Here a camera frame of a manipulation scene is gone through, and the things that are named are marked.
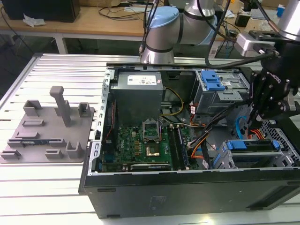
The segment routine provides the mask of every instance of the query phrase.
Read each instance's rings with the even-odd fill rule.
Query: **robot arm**
[[[236,49],[243,56],[255,56],[275,52],[275,56],[263,59],[260,73],[250,79],[252,112],[248,118],[250,128],[260,127],[263,120],[290,117],[300,113],[294,96],[300,84],[300,1],[290,0],[277,32],[251,31],[239,34]]]
[[[181,14],[174,7],[157,8],[142,53],[143,63],[173,64],[175,44],[197,45],[206,39],[211,28],[200,14],[197,1],[192,0]],[[214,1],[199,1],[206,19],[213,23]]]

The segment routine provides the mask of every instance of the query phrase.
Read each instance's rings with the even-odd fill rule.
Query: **blue cable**
[[[240,139],[243,139],[243,135],[240,132],[240,119],[246,119],[246,116],[240,116],[235,121],[236,133],[238,134]]]

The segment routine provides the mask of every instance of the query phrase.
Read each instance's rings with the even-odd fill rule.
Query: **aluminum extrusion table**
[[[175,61],[204,64],[203,59]],[[212,60],[212,63],[225,61],[230,60]],[[32,58],[0,101],[0,149],[5,148],[19,124],[27,99],[38,99],[42,106],[54,106],[55,101],[49,96],[53,85],[64,87],[65,99],[71,106],[89,102],[97,110],[107,62],[139,62],[139,58],[59,54]],[[259,63],[251,67],[261,69]],[[300,195],[270,211],[99,220],[88,197],[77,192],[81,171],[82,164],[78,163],[0,165],[0,224],[300,224]]]

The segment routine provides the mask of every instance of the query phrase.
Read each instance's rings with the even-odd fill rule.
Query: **white sticker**
[[[34,142],[21,142],[22,144],[34,144]]]
[[[127,79],[128,85],[156,85],[154,75],[130,75]]]
[[[226,81],[223,81],[222,84],[223,85],[227,85],[227,86],[231,86],[231,83],[230,82],[226,82]]]
[[[205,160],[202,161],[202,165],[208,170],[208,163]]]
[[[196,107],[195,106],[191,106],[191,114],[195,114],[196,113]]]

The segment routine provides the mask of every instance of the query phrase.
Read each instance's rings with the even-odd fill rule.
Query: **floor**
[[[0,35],[0,98],[6,93],[16,77],[32,57],[30,50],[14,37],[15,44],[10,46]],[[58,53],[56,43],[49,37],[21,37],[35,53]],[[140,42],[116,40],[66,39],[70,54],[104,54],[104,55],[138,55]],[[178,57],[203,58],[208,50],[206,45],[178,45],[174,48],[174,55]],[[217,58],[239,59],[241,56],[234,49],[230,55],[225,46]]]

